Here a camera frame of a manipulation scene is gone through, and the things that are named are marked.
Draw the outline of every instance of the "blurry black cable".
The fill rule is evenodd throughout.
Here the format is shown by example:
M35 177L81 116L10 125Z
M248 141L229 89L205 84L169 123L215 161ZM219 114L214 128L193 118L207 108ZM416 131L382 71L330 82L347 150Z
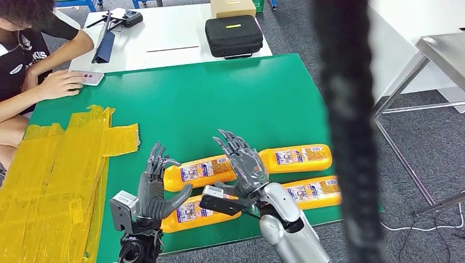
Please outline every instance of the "blurry black cable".
M385 262L372 129L367 0L315 0L311 17L319 38L321 82L349 257L352 263Z

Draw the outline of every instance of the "smartphone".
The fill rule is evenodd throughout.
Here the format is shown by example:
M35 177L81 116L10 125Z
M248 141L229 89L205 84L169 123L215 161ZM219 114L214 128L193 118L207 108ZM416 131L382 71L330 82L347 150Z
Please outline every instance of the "smartphone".
M103 73L97 73L97 72L89 72L89 71L74 71L74 72L79 72L84 76L84 82L82 82L83 85L89 85L89 86L97 86L100 84L101 80L105 76Z

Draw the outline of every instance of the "robotic arm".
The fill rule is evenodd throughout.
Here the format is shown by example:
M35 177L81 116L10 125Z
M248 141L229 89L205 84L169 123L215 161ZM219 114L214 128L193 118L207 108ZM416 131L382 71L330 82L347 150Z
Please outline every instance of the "robotic arm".
M247 205L255 204L260 210L260 230L263 237L275 248L283 262L328 263L329 256L320 245L320 240L312 226L299 209L291 195L278 183L268 181L268 173L257 150L251 149L239 136L219 130L226 140L214 140L228 156L236 176L234 186L217 182L217 188L204 191L200 206L221 213L235 214ZM238 201L222 199L210 194L224 191L238 196ZM239 204L234 208L231 203Z

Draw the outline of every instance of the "dark hair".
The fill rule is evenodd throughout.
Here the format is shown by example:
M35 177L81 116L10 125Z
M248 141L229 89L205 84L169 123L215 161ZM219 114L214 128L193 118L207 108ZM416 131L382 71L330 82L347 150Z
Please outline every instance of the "dark hair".
M48 21L54 6L54 0L0 0L0 18L38 26Z

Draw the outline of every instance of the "white cable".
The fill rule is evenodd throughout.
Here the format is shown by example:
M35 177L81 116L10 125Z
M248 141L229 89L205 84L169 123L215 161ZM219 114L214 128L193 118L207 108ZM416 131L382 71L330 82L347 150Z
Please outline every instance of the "white cable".
M419 230L419 231L433 231L433 230L436 230L437 228L461 228L463 227L463 213L462 213L462 203L459 203L458 204L458 211L460 213L460 219L462 221L462 223L458 226L438 226L438 227L432 227L432 228L429 228L429 229L423 229L423 228L418 228L418 227L399 227L399 228L390 228L388 227L387 225L383 224L382 222L379 222L382 226L384 226L384 228L386 228L387 230L391 230L391 231L398 231L398 230Z

